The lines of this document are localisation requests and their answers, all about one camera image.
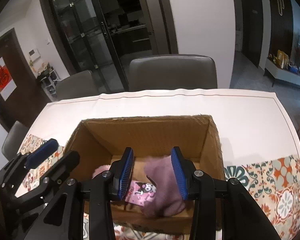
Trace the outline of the dark wooden entry door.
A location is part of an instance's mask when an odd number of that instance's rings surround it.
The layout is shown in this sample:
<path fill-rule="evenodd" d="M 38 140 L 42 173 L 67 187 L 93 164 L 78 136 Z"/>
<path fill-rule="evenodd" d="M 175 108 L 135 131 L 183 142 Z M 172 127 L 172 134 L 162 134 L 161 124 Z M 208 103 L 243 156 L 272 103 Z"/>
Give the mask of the dark wooden entry door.
<path fill-rule="evenodd" d="M 49 98 L 37 82 L 14 29 L 0 37 L 0 124 L 9 131 L 16 121 L 31 127 Z"/>

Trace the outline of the black glass sliding door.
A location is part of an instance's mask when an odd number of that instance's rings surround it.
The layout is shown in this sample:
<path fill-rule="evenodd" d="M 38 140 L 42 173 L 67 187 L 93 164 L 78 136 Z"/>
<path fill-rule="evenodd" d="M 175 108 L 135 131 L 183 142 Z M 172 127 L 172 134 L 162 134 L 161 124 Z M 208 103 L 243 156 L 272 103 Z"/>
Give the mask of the black glass sliding door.
<path fill-rule="evenodd" d="M 170 0 L 39 0 L 70 75 L 88 70 L 101 93 L 129 88 L 129 64 L 176 54 Z"/>

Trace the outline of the pink cartoon print cloth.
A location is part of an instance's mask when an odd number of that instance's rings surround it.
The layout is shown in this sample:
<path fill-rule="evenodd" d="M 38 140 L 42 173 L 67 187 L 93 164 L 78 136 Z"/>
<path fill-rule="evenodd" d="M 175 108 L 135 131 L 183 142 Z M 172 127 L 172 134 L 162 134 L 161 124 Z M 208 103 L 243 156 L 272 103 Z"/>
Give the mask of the pink cartoon print cloth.
<path fill-rule="evenodd" d="M 155 185 L 132 180 L 125 196 L 125 202 L 144 207 L 145 204 L 154 200 L 156 192 L 157 188 Z"/>

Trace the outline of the brown cardboard box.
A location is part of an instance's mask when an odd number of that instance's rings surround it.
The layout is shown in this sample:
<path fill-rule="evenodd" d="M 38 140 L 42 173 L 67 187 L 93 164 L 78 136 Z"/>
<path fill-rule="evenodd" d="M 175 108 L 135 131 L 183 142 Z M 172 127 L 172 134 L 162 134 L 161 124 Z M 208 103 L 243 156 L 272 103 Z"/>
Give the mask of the brown cardboard box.
<path fill-rule="evenodd" d="M 149 157 L 170 155 L 178 146 L 184 158 L 212 178 L 223 180 L 223 157 L 217 127 L 210 115 L 88 119 L 78 124 L 65 147 L 77 151 L 79 164 L 70 173 L 77 181 L 92 178 L 95 169 L 119 160 L 127 147 L 134 152 L 132 179 L 148 182 Z"/>

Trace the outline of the grey chair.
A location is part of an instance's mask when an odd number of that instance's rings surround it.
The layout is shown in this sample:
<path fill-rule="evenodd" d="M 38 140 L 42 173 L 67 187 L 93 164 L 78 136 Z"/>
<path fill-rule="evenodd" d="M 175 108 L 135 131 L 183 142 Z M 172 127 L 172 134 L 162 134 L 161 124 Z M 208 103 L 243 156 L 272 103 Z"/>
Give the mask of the grey chair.
<path fill-rule="evenodd" d="M 99 94 L 97 83 L 90 70 L 63 79 L 56 85 L 58 100 L 83 98 Z"/>
<path fill-rule="evenodd" d="M 1 148 L 3 156 L 8 161 L 11 161 L 18 154 L 19 147 L 28 131 L 29 128 L 19 121 L 13 124 Z"/>
<path fill-rule="evenodd" d="M 141 57 L 131 61 L 129 91 L 155 89 L 216 89 L 217 73 L 212 58 L 202 55 L 170 54 Z"/>

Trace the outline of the grey chair centre back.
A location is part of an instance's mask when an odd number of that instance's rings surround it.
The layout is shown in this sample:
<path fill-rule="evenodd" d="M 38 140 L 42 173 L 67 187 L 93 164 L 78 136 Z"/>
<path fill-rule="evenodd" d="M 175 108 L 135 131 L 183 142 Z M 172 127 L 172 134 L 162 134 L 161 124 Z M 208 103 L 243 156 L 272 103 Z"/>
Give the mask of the grey chair centre back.
<path fill-rule="evenodd" d="M 202 55 L 170 54 L 141 57 L 131 61 L 129 91 L 155 89 L 216 89 L 217 73 L 212 58 Z"/>

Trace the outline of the colourful patterned table runner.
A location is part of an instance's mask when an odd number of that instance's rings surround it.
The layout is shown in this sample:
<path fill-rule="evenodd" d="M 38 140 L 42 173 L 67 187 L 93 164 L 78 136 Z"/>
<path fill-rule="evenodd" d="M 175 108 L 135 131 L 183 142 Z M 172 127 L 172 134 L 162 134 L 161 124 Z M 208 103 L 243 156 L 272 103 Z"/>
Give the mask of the colourful patterned table runner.
<path fill-rule="evenodd" d="M 19 152 L 35 151 L 44 139 L 29 134 Z M 51 156 L 61 158 L 63 146 Z M 300 229 L 300 159 L 297 154 L 254 164 L 226 166 L 226 180 L 237 178 L 264 211 L 281 239 L 293 239 Z M 189 239 L 188 235 L 142 232 L 114 224 L 116 239 Z"/>

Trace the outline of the white wall intercom panel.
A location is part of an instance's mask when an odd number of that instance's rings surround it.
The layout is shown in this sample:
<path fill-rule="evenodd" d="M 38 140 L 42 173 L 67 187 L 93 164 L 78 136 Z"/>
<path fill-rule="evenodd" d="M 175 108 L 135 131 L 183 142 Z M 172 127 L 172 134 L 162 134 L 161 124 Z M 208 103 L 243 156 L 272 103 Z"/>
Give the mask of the white wall intercom panel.
<path fill-rule="evenodd" d="M 40 53 L 38 49 L 34 48 L 29 51 L 29 57 L 32 62 L 37 61 L 40 58 Z"/>

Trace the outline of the pink fuzzy ring scrunchie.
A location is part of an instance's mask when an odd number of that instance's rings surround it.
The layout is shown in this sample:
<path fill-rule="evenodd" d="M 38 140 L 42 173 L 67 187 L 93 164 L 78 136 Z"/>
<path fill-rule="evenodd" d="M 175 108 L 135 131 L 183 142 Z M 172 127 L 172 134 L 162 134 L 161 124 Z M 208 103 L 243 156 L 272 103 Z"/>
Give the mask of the pink fuzzy ring scrunchie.
<path fill-rule="evenodd" d="M 95 178 L 97 175 L 101 174 L 104 171 L 107 171 L 110 169 L 110 165 L 102 165 L 98 168 L 96 168 L 93 172 L 92 178 Z"/>

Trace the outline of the mauve fuzzy sock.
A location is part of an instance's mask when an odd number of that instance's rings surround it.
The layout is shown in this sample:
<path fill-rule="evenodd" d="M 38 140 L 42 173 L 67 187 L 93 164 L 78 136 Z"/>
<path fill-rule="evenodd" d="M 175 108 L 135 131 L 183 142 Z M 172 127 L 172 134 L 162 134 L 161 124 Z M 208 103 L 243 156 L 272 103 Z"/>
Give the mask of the mauve fuzzy sock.
<path fill-rule="evenodd" d="M 146 217 L 170 217 L 185 209 L 186 204 L 179 193 L 170 156 L 149 157 L 144 173 L 156 187 L 154 200 L 144 204 L 142 212 Z"/>

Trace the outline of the red fu door poster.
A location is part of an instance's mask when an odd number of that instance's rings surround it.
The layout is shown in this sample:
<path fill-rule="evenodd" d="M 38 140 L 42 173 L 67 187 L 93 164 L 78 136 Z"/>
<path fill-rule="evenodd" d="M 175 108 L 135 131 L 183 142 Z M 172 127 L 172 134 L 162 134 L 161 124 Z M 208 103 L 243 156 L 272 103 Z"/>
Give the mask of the red fu door poster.
<path fill-rule="evenodd" d="M 15 91 L 17 85 L 13 80 L 3 57 L 0 58 L 0 95 L 6 101 Z"/>

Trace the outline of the grey chair far left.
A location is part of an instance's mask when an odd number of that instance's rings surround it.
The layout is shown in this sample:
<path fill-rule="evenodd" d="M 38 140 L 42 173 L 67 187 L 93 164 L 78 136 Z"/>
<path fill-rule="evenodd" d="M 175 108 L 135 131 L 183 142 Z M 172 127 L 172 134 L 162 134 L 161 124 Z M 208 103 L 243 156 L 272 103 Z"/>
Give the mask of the grey chair far left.
<path fill-rule="evenodd" d="M 18 154 L 19 147 L 28 131 L 29 128 L 19 121 L 13 124 L 1 148 L 3 156 L 8 161 L 11 161 Z"/>

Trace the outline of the grey chair left back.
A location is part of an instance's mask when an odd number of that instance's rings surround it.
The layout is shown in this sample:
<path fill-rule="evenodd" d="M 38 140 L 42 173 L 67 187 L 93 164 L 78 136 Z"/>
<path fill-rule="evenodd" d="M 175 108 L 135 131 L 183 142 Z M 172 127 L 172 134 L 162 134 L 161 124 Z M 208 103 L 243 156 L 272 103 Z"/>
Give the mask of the grey chair left back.
<path fill-rule="evenodd" d="M 83 98 L 99 94 L 97 83 L 90 70 L 63 79 L 56 85 L 58 100 Z"/>

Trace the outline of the white low tv cabinet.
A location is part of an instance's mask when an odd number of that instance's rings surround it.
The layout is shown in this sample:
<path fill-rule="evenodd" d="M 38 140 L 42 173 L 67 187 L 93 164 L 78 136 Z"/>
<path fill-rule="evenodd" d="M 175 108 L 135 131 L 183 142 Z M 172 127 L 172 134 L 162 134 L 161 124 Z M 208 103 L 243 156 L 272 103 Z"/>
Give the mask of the white low tv cabinet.
<path fill-rule="evenodd" d="M 272 86 L 274 86 L 275 83 L 283 83 L 300 88 L 300 75 L 277 67 L 270 59 L 266 59 L 264 76 L 268 76 L 272 79 Z"/>

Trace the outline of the white shelf rack with items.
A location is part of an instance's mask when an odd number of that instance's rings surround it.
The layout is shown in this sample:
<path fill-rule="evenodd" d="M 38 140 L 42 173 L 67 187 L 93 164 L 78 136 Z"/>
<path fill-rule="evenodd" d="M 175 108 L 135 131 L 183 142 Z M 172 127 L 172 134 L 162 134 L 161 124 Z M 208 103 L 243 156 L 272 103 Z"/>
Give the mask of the white shelf rack with items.
<path fill-rule="evenodd" d="M 56 86 L 61 81 L 56 70 L 49 63 L 43 63 L 38 69 L 36 80 L 51 101 L 57 101 Z"/>

